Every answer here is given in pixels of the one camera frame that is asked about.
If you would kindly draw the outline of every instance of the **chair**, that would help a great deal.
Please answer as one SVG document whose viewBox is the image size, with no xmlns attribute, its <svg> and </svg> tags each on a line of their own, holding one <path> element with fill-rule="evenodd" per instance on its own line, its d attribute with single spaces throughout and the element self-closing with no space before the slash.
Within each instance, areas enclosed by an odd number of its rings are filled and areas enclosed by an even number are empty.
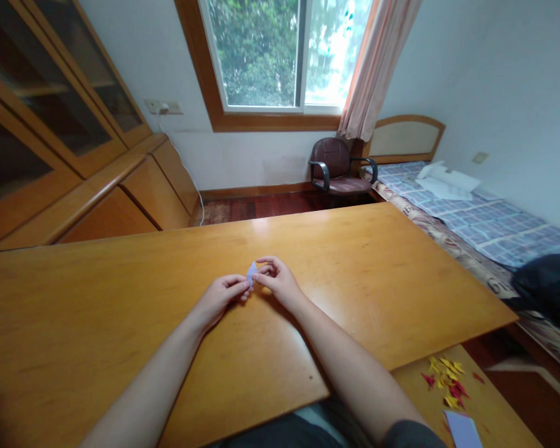
<svg viewBox="0 0 560 448">
<path fill-rule="evenodd" d="M 373 169 L 371 182 L 350 177 L 352 161 L 367 161 Z M 368 193 L 378 180 L 378 165 L 373 159 L 350 157 L 347 145 L 329 137 L 313 145 L 311 152 L 311 182 L 315 187 L 332 195 L 351 196 Z"/>
</svg>

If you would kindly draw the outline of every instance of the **wooden cabinet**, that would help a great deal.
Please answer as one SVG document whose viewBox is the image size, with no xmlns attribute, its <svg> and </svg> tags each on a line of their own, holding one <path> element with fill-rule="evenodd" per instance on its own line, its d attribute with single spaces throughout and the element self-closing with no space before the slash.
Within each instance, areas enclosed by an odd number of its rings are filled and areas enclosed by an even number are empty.
<svg viewBox="0 0 560 448">
<path fill-rule="evenodd" d="M 116 187 L 66 232 L 58 243 L 99 240 L 154 231 L 157 231 L 156 226 L 120 187 Z"/>
<path fill-rule="evenodd" d="M 0 104 L 0 238 L 81 181 Z"/>
<path fill-rule="evenodd" d="M 166 141 L 153 152 L 153 156 L 164 175 L 166 175 L 168 182 L 170 182 L 172 188 L 176 191 L 176 194 L 185 206 L 185 210 L 191 215 L 199 196 L 172 142 L 169 140 Z"/>
<path fill-rule="evenodd" d="M 21 0 L 123 142 L 151 134 L 77 0 Z"/>
<path fill-rule="evenodd" d="M 128 174 L 117 159 L 134 151 L 135 167 L 154 149 L 135 150 L 150 136 L 77 0 L 0 0 L 0 249 L 53 242 Z"/>
<path fill-rule="evenodd" d="M 121 184 L 160 230 L 189 225 L 190 215 L 153 157 L 147 156 Z"/>
<path fill-rule="evenodd" d="M 19 0 L 0 0 L 0 100 L 85 178 L 126 150 Z"/>
</svg>

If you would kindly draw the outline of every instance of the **hand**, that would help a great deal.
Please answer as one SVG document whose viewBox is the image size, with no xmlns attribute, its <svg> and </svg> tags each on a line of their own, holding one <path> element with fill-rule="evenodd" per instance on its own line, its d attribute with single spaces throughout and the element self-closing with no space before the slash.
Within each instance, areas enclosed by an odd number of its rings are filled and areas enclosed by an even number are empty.
<svg viewBox="0 0 560 448">
<path fill-rule="evenodd" d="M 233 274 L 217 278 L 205 290 L 187 316 L 187 320 L 190 319 L 200 331 L 206 333 L 222 318 L 232 299 L 240 297 L 244 302 L 249 296 L 249 291 L 250 284 L 242 275 Z"/>
<path fill-rule="evenodd" d="M 292 271 L 278 257 L 258 258 L 257 263 L 267 263 L 257 270 L 253 280 L 272 290 L 278 301 L 291 313 L 308 298 L 303 294 Z"/>
</svg>

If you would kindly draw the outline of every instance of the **electrical outlet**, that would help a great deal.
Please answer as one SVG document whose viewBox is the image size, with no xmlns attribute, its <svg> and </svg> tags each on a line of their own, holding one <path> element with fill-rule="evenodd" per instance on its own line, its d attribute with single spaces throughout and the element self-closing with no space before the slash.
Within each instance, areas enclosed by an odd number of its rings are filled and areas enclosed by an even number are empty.
<svg viewBox="0 0 560 448">
<path fill-rule="evenodd" d="M 182 115 L 182 107 L 178 101 L 160 101 L 160 100 L 144 100 L 147 110 L 153 115 L 157 115 L 163 104 L 168 106 L 168 110 L 164 112 L 166 115 Z"/>
<path fill-rule="evenodd" d="M 149 113 L 156 115 L 160 110 L 162 103 L 160 103 L 160 101 L 158 100 L 145 100 L 145 105 L 147 106 L 147 110 L 149 111 Z"/>
<path fill-rule="evenodd" d="M 163 103 L 166 103 L 168 105 L 168 115 L 182 115 L 182 107 L 180 107 L 180 103 L 178 101 L 163 101 Z"/>
<path fill-rule="evenodd" d="M 485 160 L 489 157 L 487 152 L 478 152 L 476 153 L 475 157 L 473 157 L 473 163 L 482 164 Z"/>
</svg>

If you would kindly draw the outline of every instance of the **wooden table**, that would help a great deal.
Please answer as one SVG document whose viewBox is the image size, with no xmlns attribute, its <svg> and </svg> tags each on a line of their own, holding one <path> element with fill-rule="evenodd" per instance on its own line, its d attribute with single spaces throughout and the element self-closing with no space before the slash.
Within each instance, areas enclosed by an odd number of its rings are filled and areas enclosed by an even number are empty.
<svg viewBox="0 0 560 448">
<path fill-rule="evenodd" d="M 541 447 L 533 433 L 510 407 L 504 397 L 471 359 L 461 345 L 449 348 L 438 355 L 446 355 L 450 361 L 460 362 L 466 375 L 460 375 L 460 383 L 471 399 L 465 399 L 465 413 L 475 421 L 475 427 L 483 448 Z M 429 375 L 429 358 L 423 358 L 392 372 L 400 387 L 406 392 L 425 418 L 431 429 L 451 448 L 455 448 L 448 429 L 444 410 L 444 390 L 429 390 L 421 372 Z M 473 373 L 483 383 L 473 377 Z"/>
<path fill-rule="evenodd" d="M 516 320 L 388 203 L 3 252 L 4 442 L 77 444 L 212 279 L 266 254 L 388 369 Z M 162 446 L 204 444 L 328 395 L 266 291 L 205 338 Z"/>
</svg>

